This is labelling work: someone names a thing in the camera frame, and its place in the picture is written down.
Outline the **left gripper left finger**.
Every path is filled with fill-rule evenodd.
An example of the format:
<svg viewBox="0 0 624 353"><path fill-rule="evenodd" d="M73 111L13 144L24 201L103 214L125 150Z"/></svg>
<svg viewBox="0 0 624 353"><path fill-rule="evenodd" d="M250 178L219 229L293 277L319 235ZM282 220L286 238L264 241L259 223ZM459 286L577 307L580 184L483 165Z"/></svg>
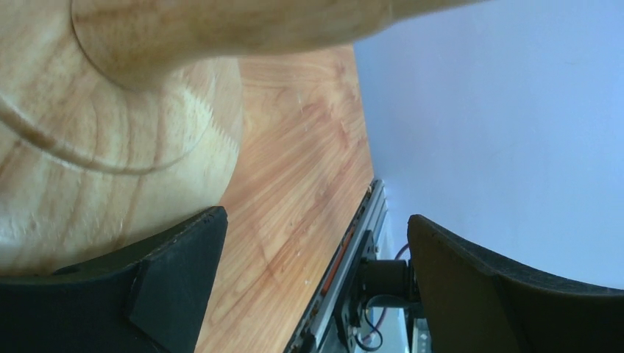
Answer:
<svg viewBox="0 0 624 353"><path fill-rule="evenodd" d="M208 208L47 276L1 278L3 352L192 352L227 233Z"/></svg>

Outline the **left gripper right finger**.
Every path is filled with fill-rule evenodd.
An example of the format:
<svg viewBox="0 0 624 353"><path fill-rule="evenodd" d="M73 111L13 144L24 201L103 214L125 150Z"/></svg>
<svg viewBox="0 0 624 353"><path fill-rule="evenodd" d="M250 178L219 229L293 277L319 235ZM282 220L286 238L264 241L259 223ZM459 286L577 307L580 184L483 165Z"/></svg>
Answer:
<svg viewBox="0 0 624 353"><path fill-rule="evenodd" d="M532 268L422 215L408 243L435 352L621 352L623 292Z"/></svg>

